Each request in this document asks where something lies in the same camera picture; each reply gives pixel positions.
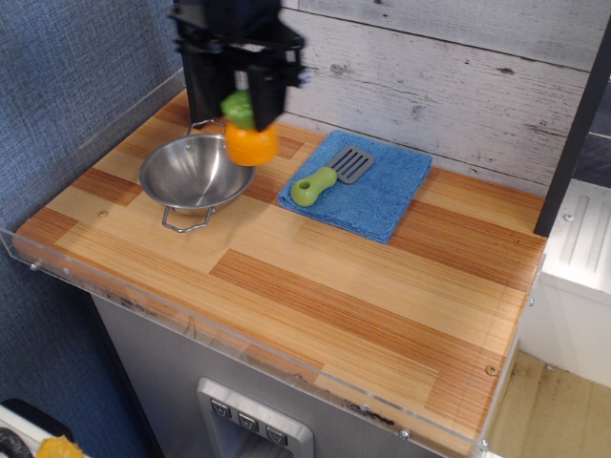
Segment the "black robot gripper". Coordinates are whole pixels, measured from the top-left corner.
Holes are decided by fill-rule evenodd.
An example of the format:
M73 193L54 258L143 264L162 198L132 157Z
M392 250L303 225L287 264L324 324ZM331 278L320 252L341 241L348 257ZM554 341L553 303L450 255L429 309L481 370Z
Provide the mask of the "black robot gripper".
M192 122L221 115L235 90L234 71L246 72L255 129L284 112L286 86L306 81L305 39L280 19L280 1L178 1L169 10Z

